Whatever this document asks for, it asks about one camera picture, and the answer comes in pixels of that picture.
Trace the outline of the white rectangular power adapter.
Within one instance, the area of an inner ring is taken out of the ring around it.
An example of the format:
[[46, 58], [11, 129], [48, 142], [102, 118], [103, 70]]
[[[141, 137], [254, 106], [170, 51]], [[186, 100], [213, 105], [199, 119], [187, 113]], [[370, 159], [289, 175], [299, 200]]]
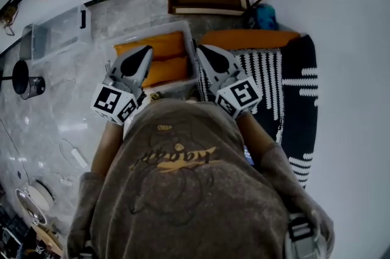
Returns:
[[73, 157], [75, 158], [75, 160], [78, 162], [78, 164], [82, 167], [82, 168], [87, 168], [88, 167], [88, 163], [85, 161], [85, 159], [82, 157], [81, 153], [79, 152], [79, 150], [74, 147], [72, 150], [71, 150], [71, 154], [73, 155]]

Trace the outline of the blue fluffy item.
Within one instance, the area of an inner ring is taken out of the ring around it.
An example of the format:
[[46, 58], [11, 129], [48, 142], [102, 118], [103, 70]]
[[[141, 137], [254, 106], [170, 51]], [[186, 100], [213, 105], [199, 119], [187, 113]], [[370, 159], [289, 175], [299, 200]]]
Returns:
[[259, 4], [254, 14], [255, 28], [263, 30], [278, 30], [275, 9], [269, 4]]

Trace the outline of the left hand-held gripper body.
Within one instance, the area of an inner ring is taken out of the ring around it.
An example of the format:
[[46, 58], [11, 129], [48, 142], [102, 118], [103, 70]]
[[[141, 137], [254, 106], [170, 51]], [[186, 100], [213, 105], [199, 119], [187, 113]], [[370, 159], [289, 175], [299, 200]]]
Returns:
[[146, 97], [142, 87], [145, 77], [136, 79], [107, 74], [95, 89], [91, 109], [106, 120], [123, 125], [140, 108]]

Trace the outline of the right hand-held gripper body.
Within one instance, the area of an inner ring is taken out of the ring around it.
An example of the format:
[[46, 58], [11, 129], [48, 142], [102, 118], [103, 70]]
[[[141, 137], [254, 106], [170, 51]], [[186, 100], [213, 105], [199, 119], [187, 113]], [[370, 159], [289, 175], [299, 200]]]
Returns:
[[250, 112], [262, 100], [262, 94], [254, 78], [243, 69], [225, 74], [213, 84], [215, 103], [232, 118]]

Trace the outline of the black round-base stand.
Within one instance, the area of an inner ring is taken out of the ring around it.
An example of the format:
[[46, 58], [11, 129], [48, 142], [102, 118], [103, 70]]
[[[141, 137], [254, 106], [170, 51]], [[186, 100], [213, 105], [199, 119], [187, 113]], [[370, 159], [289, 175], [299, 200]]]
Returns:
[[11, 76], [0, 77], [0, 86], [3, 81], [11, 80], [16, 94], [23, 94], [29, 81], [29, 69], [24, 60], [19, 60], [13, 67]]

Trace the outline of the black mesh waste bin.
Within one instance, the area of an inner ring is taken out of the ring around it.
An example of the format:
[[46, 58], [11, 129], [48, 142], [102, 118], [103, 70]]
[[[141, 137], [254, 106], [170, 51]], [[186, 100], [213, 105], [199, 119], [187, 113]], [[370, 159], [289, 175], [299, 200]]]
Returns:
[[35, 96], [39, 96], [44, 93], [46, 89], [46, 83], [43, 77], [28, 77], [27, 88], [21, 98], [27, 100]]

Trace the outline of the orange bolster pillow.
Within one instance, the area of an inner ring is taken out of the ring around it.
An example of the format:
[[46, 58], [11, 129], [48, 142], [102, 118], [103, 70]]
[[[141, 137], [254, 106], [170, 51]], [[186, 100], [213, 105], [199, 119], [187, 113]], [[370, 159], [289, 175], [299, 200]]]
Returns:
[[274, 49], [299, 38], [297, 32], [260, 29], [229, 29], [207, 32], [198, 44], [217, 46], [225, 50]]

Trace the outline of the orange rectangular pillow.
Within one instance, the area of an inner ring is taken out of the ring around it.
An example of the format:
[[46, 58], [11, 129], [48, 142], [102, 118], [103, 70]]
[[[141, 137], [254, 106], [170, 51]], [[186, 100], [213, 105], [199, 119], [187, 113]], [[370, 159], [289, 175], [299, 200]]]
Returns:
[[132, 48], [149, 45], [153, 49], [153, 61], [165, 61], [186, 55], [183, 32], [157, 35], [144, 38], [139, 41], [116, 44], [114, 49], [117, 55], [121, 55]]
[[185, 80], [188, 76], [188, 57], [152, 61], [149, 73], [142, 86], [143, 88], [150, 88], [164, 83]]

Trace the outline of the round white robot vacuum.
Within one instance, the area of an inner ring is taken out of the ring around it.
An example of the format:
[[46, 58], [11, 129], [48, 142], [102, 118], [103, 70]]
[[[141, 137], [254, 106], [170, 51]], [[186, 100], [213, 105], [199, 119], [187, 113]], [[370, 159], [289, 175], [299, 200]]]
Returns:
[[32, 201], [43, 211], [49, 211], [54, 204], [49, 190], [37, 180], [27, 186], [27, 192]]

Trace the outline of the person's left forearm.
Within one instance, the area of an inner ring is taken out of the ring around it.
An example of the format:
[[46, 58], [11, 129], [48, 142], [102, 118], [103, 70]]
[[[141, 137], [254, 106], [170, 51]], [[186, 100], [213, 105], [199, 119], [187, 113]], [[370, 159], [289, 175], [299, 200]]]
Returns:
[[123, 142], [124, 126], [108, 122], [91, 164], [91, 172], [106, 176]]

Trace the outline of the person's right forearm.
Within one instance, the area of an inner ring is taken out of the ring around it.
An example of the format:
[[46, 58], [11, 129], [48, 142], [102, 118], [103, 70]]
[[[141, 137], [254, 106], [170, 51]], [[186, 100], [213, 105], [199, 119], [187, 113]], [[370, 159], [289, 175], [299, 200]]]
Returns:
[[260, 166], [264, 155], [275, 146], [275, 141], [251, 113], [237, 118], [236, 123], [254, 164]]

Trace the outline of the sofa with black white cover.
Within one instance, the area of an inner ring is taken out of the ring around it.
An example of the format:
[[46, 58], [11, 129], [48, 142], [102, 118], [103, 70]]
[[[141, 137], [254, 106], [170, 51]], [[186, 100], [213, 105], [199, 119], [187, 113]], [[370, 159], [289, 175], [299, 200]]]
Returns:
[[274, 49], [227, 50], [262, 94], [252, 110], [255, 119], [280, 143], [299, 183], [308, 181], [317, 131], [316, 51], [309, 35], [300, 34]]

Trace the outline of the person's brown printed t-shirt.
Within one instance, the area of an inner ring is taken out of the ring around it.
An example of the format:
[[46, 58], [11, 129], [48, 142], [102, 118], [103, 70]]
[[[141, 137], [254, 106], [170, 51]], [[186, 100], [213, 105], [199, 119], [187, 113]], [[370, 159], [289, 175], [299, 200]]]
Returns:
[[106, 176], [87, 172], [63, 259], [284, 259], [290, 214], [334, 225], [275, 142], [251, 166], [236, 119], [208, 102], [160, 99], [136, 115]]

